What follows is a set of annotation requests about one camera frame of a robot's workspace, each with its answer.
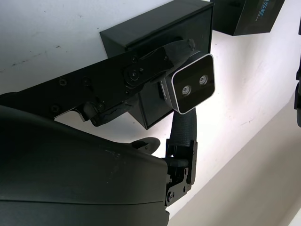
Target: white wall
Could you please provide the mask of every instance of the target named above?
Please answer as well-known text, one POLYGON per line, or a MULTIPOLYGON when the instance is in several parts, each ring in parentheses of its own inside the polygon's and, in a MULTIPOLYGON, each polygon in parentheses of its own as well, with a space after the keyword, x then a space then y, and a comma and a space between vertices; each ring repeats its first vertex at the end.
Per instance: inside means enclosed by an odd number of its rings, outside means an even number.
MULTIPOLYGON (((167 2, 0 1, 0 94, 20 91, 104 60, 99 31, 167 2)), ((184 198, 168 208, 171 216, 287 103, 295 89, 300 59, 300 12, 301 1, 286 0, 271 33, 241 37, 213 33, 216 92, 197 108, 197 180, 184 198)), ((158 137, 163 145, 155 155, 162 157, 172 116, 148 131, 129 114, 99 128, 82 123, 76 113, 57 120, 119 142, 158 137)))
MULTIPOLYGON (((294 98, 169 226, 288 226, 301 208, 301 128, 294 98)), ((300 225, 297 215, 291 226, 300 225)))

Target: bolt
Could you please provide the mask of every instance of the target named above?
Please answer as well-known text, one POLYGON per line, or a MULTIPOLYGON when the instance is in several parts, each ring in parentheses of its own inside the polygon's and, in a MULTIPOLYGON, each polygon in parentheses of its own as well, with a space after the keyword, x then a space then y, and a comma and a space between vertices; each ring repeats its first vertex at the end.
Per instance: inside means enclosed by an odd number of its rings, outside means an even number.
POLYGON ((139 75, 137 74, 137 71, 136 70, 133 70, 131 73, 130 73, 130 79, 133 80, 133 81, 137 81, 139 79, 139 75))
POLYGON ((91 86, 91 80, 89 78, 83 78, 82 83, 84 86, 91 86))
POLYGON ((66 79, 60 79, 58 81, 58 83, 60 84, 60 86, 65 86, 65 85, 67 85, 67 80, 66 79))
POLYGON ((173 198, 173 194, 171 192, 169 192, 167 195, 167 201, 171 202, 172 198, 173 198))
POLYGON ((104 103, 100 102, 100 103, 98 104, 98 109, 99 109, 100 112, 103 112, 103 111, 105 110, 104 103))
POLYGON ((61 108, 58 105, 52 105, 50 107, 50 110, 52 113, 59 113, 61 111, 61 108))
POLYGON ((138 62, 138 59, 136 56, 132 56, 132 63, 137 63, 138 62))

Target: metal bracket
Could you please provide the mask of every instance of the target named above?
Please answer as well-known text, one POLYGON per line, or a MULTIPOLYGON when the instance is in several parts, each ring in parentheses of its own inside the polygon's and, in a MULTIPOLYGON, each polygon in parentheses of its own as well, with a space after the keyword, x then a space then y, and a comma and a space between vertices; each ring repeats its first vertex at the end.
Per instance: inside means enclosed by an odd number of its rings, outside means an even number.
POLYGON ((188 168, 184 168, 182 174, 184 176, 183 181, 168 189, 165 199, 166 206, 170 206, 175 203, 191 189, 191 185, 187 184, 188 168))

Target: screw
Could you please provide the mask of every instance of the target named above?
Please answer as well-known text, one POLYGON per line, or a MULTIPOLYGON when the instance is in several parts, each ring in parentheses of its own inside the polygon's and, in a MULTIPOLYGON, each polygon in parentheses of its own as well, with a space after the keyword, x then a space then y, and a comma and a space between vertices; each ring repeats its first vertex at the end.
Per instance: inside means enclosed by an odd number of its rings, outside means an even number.
POLYGON ((136 56, 132 56, 132 63, 137 63, 138 62, 138 59, 136 56))
POLYGON ((130 73, 130 79, 133 80, 133 81, 137 81, 137 80, 139 79, 139 76, 138 76, 136 70, 133 70, 133 71, 130 73))
POLYGON ((105 110, 105 106, 104 106, 104 103, 102 103, 102 102, 100 102, 99 104, 98 104, 98 109, 99 109, 99 111, 100 112, 103 112, 104 110, 105 110))
POLYGON ((50 107, 50 110, 52 113, 59 113, 61 111, 61 108, 58 105, 52 105, 50 107))
POLYGON ((208 82, 208 76, 207 76, 207 75, 203 75, 203 76, 199 79, 199 84, 200 84, 200 85, 206 85, 207 82, 208 82))
POLYGON ((91 86, 91 80, 89 78, 83 78, 82 83, 84 86, 91 86))
POLYGON ((66 79, 60 79, 58 81, 58 83, 60 84, 60 86, 65 86, 65 85, 67 85, 67 80, 66 79))
POLYGON ((172 198, 173 198, 173 194, 171 192, 169 192, 167 195, 167 201, 171 202, 172 198))

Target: black plastic housing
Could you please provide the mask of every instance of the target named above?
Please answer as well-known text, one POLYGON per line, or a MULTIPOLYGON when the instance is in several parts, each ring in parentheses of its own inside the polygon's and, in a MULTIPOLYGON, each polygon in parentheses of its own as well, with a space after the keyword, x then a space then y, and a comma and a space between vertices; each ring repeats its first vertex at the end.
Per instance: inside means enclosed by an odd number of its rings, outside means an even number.
POLYGON ((167 164, 0 106, 1 226, 166 226, 167 164))
MULTIPOLYGON (((183 39, 193 39, 195 49, 210 53, 213 3, 174 0, 115 27, 100 32, 108 57, 135 50, 139 57, 183 39)), ((147 84, 138 95, 139 104, 129 113, 146 129, 165 118, 173 109, 159 83, 147 84)))
POLYGON ((213 29, 229 35, 270 32, 285 0, 211 0, 213 29))

